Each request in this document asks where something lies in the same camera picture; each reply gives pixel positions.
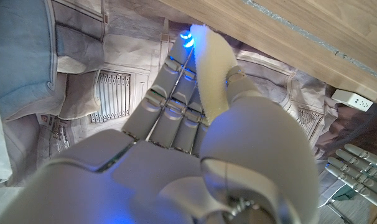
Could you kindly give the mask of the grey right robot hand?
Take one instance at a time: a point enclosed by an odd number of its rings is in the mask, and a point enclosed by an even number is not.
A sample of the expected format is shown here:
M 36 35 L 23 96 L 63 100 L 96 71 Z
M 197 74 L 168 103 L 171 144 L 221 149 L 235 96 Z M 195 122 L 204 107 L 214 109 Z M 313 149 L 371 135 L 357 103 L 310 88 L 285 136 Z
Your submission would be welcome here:
M 123 128 L 47 162 L 0 223 L 317 223 L 318 189 L 298 122 L 192 25 Z

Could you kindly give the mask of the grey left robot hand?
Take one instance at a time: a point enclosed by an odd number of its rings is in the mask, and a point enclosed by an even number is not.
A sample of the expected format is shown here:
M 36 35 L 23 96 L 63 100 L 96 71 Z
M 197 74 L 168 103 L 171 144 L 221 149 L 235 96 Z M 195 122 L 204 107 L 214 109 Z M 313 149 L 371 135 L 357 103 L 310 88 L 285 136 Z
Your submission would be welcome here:
M 353 144 L 335 153 L 326 170 L 377 207 L 377 155 Z

